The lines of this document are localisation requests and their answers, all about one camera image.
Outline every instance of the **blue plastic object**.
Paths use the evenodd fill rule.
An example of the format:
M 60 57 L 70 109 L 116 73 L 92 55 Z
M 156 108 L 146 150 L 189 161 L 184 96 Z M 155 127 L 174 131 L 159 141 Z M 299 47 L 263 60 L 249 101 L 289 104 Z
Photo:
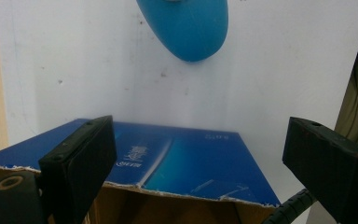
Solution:
M 162 44 L 187 62 L 204 60 L 223 45 L 228 29 L 227 0 L 137 0 Z

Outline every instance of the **white background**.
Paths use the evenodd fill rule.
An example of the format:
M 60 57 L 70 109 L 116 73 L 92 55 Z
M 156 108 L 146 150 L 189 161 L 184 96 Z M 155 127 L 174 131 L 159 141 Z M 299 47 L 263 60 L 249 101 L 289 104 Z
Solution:
M 108 114 L 235 131 L 284 202 L 302 189 L 282 165 L 289 117 L 334 128 L 358 50 L 358 1 L 229 0 L 228 8 L 224 46 L 185 63 L 135 0 L 0 0 L 10 144 Z

